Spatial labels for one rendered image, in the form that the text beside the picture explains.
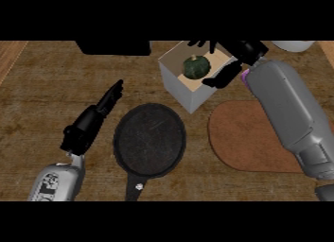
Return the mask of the brown wooden cutting board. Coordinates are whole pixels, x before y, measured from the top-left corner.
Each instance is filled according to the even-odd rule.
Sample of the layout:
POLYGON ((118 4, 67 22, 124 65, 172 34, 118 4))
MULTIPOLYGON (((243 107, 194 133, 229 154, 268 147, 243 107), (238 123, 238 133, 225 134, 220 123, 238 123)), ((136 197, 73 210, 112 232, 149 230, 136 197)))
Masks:
POLYGON ((281 146, 262 105, 253 100, 225 101, 209 119, 213 151, 234 169, 300 173, 291 152, 281 146))

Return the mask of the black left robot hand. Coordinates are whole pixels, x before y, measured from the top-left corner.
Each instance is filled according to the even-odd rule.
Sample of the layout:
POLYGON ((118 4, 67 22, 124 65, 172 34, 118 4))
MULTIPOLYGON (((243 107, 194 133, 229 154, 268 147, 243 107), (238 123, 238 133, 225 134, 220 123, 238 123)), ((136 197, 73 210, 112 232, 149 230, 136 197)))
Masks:
POLYGON ((99 102, 84 109, 73 124, 64 128, 61 149, 77 156, 90 148, 104 120, 121 98, 121 90, 123 80, 118 80, 99 102))

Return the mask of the white round container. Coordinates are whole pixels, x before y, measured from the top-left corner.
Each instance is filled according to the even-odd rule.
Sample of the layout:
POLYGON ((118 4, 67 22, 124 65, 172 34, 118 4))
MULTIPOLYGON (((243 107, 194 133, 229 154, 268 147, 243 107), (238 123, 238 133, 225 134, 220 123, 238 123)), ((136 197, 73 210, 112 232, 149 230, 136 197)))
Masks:
POLYGON ((294 53, 306 51, 313 43, 313 41, 272 41, 279 49, 294 53))

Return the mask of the black appliance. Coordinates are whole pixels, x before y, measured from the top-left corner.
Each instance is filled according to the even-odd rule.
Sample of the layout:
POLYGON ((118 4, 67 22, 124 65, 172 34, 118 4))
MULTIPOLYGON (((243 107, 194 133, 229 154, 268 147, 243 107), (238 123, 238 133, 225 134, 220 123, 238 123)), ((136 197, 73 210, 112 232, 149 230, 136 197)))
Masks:
POLYGON ((148 56, 149 41, 77 41, 80 50, 87 55, 148 56))

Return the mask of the dark green squash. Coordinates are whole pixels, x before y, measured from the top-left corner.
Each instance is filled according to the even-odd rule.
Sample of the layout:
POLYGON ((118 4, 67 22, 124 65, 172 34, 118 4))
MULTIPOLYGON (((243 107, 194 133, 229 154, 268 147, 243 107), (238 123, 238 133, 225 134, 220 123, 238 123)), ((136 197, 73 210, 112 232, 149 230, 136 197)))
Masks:
POLYGON ((211 64, 204 56, 192 55, 183 61, 182 73, 188 79, 201 79, 211 70, 211 64))

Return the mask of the black cast iron pan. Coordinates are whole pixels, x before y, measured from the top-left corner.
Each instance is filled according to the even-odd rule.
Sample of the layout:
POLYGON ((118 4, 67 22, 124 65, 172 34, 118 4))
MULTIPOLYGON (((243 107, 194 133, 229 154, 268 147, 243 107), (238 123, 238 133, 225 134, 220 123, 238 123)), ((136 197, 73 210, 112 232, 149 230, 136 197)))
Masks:
POLYGON ((185 148, 185 125, 170 107, 146 103, 126 113, 114 134, 115 161, 127 172, 126 201, 136 201, 146 181, 178 166, 185 148))

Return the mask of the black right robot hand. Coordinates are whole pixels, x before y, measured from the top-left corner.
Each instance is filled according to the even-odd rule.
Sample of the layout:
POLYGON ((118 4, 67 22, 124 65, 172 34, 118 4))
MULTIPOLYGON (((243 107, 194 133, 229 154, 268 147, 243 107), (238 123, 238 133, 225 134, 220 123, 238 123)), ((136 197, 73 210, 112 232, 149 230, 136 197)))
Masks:
POLYGON ((213 78, 201 78, 201 83, 211 88, 222 89, 226 87, 235 76, 243 71, 243 64, 251 66, 259 59, 262 59, 269 52, 269 49, 260 41, 222 41, 211 40, 209 51, 214 53, 216 46, 220 45, 229 54, 237 58, 219 70, 213 78))

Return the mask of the cardboard box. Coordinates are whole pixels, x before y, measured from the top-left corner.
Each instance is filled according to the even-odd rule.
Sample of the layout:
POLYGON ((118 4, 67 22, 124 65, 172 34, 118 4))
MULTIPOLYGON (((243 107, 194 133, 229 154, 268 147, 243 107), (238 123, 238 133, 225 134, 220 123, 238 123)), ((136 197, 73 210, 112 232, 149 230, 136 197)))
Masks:
POLYGON ((211 69, 206 78, 213 78, 222 67, 237 60, 219 44, 216 45, 214 53, 210 53, 209 44, 203 47, 198 47, 197 45, 188 46, 186 41, 182 41, 176 46, 173 46, 173 48, 158 58, 164 88, 188 112, 194 112, 197 110, 217 90, 216 87, 204 85, 200 79, 188 79, 183 76, 183 61, 192 55, 204 56, 210 61, 211 69))

